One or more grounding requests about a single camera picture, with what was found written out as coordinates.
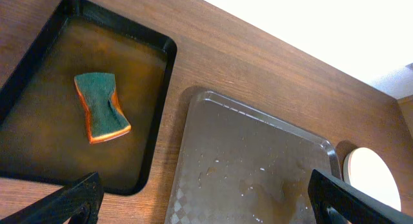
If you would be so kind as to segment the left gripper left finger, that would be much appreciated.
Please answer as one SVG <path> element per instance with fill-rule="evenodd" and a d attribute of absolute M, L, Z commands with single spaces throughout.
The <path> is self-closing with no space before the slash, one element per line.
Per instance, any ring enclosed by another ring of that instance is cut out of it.
<path fill-rule="evenodd" d="M 97 223 L 104 197 L 97 172 L 3 218 L 1 223 Z"/>

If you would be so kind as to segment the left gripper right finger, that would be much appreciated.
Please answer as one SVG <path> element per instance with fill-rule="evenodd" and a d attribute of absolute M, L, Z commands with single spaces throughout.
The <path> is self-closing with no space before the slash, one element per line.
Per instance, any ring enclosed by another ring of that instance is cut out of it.
<path fill-rule="evenodd" d="M 316 169 L 311 173 L 308 196 L 317 223 L 412 223 L 411 216 Z"/>

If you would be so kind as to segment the white plate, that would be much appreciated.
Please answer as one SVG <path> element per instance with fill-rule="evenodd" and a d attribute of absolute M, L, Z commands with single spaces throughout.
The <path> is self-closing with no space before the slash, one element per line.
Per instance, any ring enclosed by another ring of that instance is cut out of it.
<path fill-rule="evenodd" d="M 396 181 L 383 159 L 369 148 L 357 148 L 343 162 L 344 182 L 366 195 L 401 211 Z"/>

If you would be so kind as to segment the orange green scrub sponge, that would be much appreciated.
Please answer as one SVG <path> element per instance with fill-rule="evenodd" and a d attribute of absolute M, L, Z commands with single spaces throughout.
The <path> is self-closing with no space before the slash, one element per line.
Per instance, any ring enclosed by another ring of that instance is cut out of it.
<path fill-rule="evenodd" d="M 109 141 L 131 131 L 132 126 L 119 104 L 114 74 L 80 74 L 74 77 L 74 84 L 85 111 L 89 143 Z"/>

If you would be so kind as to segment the small dark water tray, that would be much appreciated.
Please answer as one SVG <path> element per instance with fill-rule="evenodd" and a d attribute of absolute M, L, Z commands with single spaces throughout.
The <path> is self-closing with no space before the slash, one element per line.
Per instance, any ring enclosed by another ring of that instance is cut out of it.
<path fill-rule="evenodd" d="M 1 176 L 65 185 L 98 172 L 104 190 L 142 190 L 177 55 L 174 40 L 88 0 L 62 0 L 1 87 Z M 76 75 L 115 75 L 131 131 L 91 144 Z"/>

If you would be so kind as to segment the large brown serving tray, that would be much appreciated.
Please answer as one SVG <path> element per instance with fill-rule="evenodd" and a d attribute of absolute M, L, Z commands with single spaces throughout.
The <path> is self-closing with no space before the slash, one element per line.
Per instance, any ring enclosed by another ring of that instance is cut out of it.
<path fill-rule="evenodd" d="M 323 137 L 211 90 L 188 108 L 167 223 L 314 223 L 313 170 L 341 177 Z"/>

